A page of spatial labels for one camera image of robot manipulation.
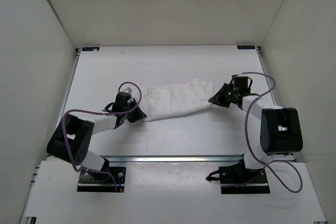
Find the white pleated skirt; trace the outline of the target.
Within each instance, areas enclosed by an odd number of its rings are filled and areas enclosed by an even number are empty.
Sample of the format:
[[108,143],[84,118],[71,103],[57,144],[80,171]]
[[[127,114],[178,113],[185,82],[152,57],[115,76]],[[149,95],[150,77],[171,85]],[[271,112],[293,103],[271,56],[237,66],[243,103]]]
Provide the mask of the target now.
[[146,114],[144,120],[169,119],[208,109],[213,95],[213,82],[198,78],[180,84],[149,86],[141,107]]

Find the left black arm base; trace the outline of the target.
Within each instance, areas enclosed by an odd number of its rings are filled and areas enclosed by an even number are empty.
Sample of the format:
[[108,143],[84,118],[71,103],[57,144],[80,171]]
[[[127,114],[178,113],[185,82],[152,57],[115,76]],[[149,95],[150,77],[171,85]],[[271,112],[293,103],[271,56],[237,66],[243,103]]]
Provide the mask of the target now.
[[123,193],[127,168],[120,165],[103,165],[104,173],[82,170],[79,174],[77,191],[90,193]]

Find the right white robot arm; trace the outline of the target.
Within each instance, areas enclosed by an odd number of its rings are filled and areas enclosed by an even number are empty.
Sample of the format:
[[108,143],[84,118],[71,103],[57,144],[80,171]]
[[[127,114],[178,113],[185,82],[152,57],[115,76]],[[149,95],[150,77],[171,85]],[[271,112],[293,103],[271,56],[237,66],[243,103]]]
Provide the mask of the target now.
[[[229,83],[209,99],[213,105],[228,108],[231,104],[246,112],[244,131],[248,151],[243,155],[243,164],[235,169],[236,178],[248,182],[254,169],[261,169],[272,161],[300,152],[303,139],[298,112],[295,108],[275,105],[263,96],[269,93],[251,92],[253,80],[242,74],[233,75]],[[252,141],[248,136],[250,116],[260,120],[260,137]]]

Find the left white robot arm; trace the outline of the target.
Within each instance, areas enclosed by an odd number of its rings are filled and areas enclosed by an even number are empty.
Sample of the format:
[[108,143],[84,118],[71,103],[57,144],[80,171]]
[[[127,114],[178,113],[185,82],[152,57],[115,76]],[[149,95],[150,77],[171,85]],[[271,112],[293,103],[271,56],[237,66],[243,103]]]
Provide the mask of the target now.
[[109,103],[101,113],[87,112],[87,117],[77,117],[70,112],[64,115],[48,142],[47,154],[74,168],[91,171],[98,181],[109,177],[108,161],[89,150],[93,135],[115,130],[125,121],[134,123],[146,119],[137,101],[126,91],[118,92],[114,102]]

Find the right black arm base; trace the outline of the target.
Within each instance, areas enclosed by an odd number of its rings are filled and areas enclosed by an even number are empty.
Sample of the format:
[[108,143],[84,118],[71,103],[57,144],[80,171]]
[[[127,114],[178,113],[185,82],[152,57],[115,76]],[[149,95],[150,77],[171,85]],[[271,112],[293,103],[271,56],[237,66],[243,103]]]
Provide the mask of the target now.
[[220,166],[205,178],[220,182],[222,195],[269,194],[269,184],[264,169],[248,169],[242,160],[230,166]]

